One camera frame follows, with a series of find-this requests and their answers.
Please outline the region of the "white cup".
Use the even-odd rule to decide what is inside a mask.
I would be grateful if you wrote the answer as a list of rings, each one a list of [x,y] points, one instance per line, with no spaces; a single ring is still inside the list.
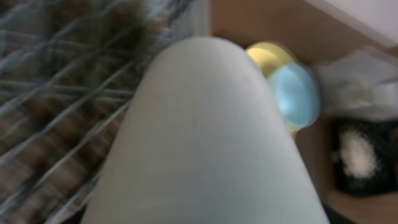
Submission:
[[[257,65],[215,37],[146,70],[83,223],[327,223]]]

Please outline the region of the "light blue bowl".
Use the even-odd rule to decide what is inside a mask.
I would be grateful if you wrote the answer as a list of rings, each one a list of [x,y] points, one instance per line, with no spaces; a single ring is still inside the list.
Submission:
[[[267,82],[280,113],[292,129],[312,125],[321,111],[318,82],[312,72],[299,63],[289,63],[274,71]]]

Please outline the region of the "rice and food scraps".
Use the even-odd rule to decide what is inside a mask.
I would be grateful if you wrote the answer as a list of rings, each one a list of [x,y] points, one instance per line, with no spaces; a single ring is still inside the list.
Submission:
[[[379,168],[373,145],[352,129],[340,134],[340,158],[345,174],[355,179],[370,179]]]

